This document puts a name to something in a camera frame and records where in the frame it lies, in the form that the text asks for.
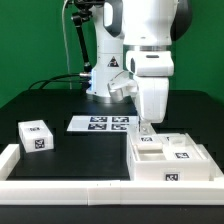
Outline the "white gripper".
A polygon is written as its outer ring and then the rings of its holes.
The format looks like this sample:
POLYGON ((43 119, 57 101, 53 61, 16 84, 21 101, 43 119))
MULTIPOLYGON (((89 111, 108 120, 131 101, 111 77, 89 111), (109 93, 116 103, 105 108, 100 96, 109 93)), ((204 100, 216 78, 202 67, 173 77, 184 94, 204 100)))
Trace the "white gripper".
POLYGON ((169 80, 174 73, 170 51, 131 51, 126 53, 126 68, 137 84, 134 104, 142 120, 139 130, 151 134, 150 123, 161 123, 165 117, 169 80))

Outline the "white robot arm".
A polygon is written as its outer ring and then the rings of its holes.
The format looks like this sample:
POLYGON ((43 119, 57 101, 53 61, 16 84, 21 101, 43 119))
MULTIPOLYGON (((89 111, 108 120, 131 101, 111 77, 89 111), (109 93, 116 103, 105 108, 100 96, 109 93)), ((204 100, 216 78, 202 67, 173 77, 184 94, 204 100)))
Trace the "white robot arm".
POLYGON ((174 74, 170 46, 190 27, 190 0, 103 0, 93 9, 97 63, 87 96, 112 103, 131 97, 138 131, 163 121, 174 74))

